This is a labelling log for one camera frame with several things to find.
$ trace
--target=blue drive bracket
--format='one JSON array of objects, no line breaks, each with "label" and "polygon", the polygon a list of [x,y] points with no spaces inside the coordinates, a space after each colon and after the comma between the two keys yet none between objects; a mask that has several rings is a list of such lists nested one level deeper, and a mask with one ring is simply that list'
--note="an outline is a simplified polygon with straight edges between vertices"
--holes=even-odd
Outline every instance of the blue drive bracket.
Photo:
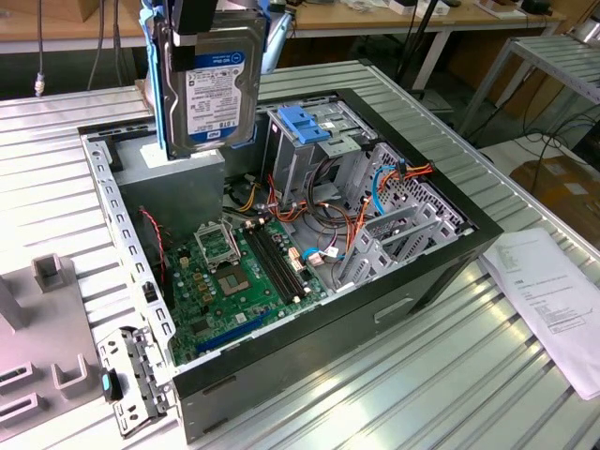
[{"label": "blue drive bracket", "polygon": [[296,135],[300,143],[317,143],[331,138],[328,131],[323,130],[314,121],[312,115],[300,106],[289,106],[277,110],[283,123]]}]

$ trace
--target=blue cable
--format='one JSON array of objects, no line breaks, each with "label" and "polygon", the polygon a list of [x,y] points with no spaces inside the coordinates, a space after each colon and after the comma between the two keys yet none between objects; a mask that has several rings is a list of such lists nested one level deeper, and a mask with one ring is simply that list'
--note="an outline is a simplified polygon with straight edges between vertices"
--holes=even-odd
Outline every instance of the blue cable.
[{"label": "blue cable", "polygon": [[371,187],[371,194],[373,196],[373,204],[375,205],[375,207],[377,208],[377,210],[381,213],[384,214],[385,211],[383,211],[383,206],[379,201],[379,195],[377,193],[377,180],[379,178],[379,175],[381,172],[383,171],[393,171],[396,169],[396,166],[381,166],[373,175],[373,185]]}]

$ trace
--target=hard drive label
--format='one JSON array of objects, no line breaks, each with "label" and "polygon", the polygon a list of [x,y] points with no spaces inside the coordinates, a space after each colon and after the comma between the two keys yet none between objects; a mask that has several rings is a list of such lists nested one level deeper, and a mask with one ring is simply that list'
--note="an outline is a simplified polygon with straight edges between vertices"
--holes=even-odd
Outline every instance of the hard drive label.
[{"label": "hard drive label", "polygon": [[239,124],[242,93],[235,81],[244,71],[242,52],[199,54],[186,72],[187,133],[198,143],[231,135]]}]

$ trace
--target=aluminum profile table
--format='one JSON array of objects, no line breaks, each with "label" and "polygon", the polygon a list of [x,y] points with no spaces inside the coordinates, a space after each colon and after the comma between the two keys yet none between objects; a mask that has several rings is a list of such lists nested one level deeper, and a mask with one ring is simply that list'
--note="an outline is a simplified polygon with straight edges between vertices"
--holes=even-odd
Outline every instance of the aluminum profile table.
[{"label": "aluminum profile table", "polygon": [[600,103],[600,49],[582,44],[569,36],[511,37],[502,47],[469,103],[458,129],[460,134],[464,135],[469,129],[479,107],[512,54],[523,58],[523,64],[502,92],[497,105],[502,105],[512,96],[532,67],[545,71],[589,101]]},{"label": "aluminum profile table", "polygon": [[[594,283],[598,252],[375,67],[282,69],[263,99],[351,87],[508,232],[542,227]],[[134,87],[0,103],[0,273],[56,251],[75,263],[95,339],[136,326],[76,127],[145,117]],[[432,307],[233,419],[191,448],[591,448],[581,400],[477,262]],[[175,411],[121,441],[92,401],[3,449],[185,448]]]}]

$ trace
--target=table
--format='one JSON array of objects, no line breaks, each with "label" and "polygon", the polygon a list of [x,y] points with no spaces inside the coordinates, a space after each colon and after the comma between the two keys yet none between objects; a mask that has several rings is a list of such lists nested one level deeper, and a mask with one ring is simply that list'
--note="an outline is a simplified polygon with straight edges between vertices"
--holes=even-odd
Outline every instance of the table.
[{"label": "table", "polygon": [[[600,284],[600,253],[504,177],[375,67],[356,61],[277,70],[261,99],[350,87],[506,231],[545,228]],[[0,103],[0,273],[32,255],[71,256],[96,340],[136,325],[76,127],[147,117],[135,87]],[[9,230],[3,228],[3,236]],[[235,418],[190,448],[591,448],[600,398],[582,401],[478,263],[433,306]],[[3,444],[186,448],[174,412],[120,439],[102,399]]]},{"label": "table", "polygon": [[513,95],[532,67],[543,70],[589,101],[600,103],[600,49],[582,44],[569,36],[509,38],[472,97],[458,129],[460,134],[469,128],[511,54],[520,56],[524,62],[502,92],[498,105]]},{"label": "table", "polygon": [[[564,16],[555,12],[552,17],[528,15],[522,19],[497,19],[474,4],[475,0],[463,0],[461,7],[451,8],[447,16],[434,17],[427,27],[435,33],[427,58],[414,82],[413,89],[424,89],[431,72],[442,54],[453,31],[503,30],[519,28],[543,28],[544,35],[554,33]],[[113,0],[106,0],[105,48],[113,45]],[[137,22],[137,12],[120,3],[119,17],[122,47],[145,45],[142,29]],[[8,19],[0,19],[0,53],[37,52],[38,43],[35,16],[19,12]],[[302,5],[297,9],[296,38],[323,38],[335,36],[388,35],[407,33],[411,15],[399,15],[387,8],[376,8],[369,13],[354,11],[341,3],[334,5]],[[415,27],[421,22],[417,17]],[[73,23],[44,18],[45,50],[95,49],[98,45],[98,11],[85,23]]]}]

